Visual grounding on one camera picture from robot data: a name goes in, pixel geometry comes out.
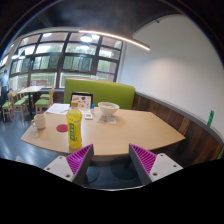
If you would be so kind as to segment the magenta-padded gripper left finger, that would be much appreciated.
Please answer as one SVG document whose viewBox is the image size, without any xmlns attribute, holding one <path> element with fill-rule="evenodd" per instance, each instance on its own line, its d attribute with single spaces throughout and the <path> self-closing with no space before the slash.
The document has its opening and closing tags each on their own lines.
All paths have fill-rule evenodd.
<svg viewBox="0 0 224 224">
<path fill-rule="evenodd" d="M 93 145 L 87 145 L 68 156 L 58 156 L 44 170 L 81 185 L 94 155 Z"/>
</svg>

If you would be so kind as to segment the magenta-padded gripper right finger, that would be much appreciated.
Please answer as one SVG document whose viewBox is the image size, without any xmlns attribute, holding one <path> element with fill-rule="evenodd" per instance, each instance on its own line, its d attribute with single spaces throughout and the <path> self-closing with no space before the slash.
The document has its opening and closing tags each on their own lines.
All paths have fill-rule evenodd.
<svg viewBox="0 0 224 224">
<path fill-rule="evenodd" d="M 154 154 L 134 144 L 129 145 L 129 155 L 142 185 L 147 185 L 182 169 L 182 166 L 165 153 Z"/>
</svg>

